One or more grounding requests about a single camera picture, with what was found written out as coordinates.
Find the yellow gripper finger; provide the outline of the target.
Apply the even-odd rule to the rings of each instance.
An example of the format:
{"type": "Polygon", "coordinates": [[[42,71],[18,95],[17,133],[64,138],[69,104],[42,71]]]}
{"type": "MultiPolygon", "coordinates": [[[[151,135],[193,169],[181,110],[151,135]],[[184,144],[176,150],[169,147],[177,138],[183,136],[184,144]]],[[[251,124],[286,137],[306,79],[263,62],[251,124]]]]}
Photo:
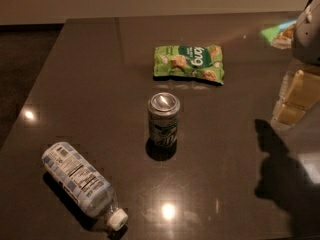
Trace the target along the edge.
{"type": "Polygon", "coordinates": [[[303,110],[309,110],[319,99],[320,76],[298,70],[289,85],[284,102],[303,110]]]}
{"type": "Polygon", "coordinates": [[[291,127],[296,125],[304,114],[303,110],[278,100],[273,109],[271,123],[276,127],[291,127]]]}

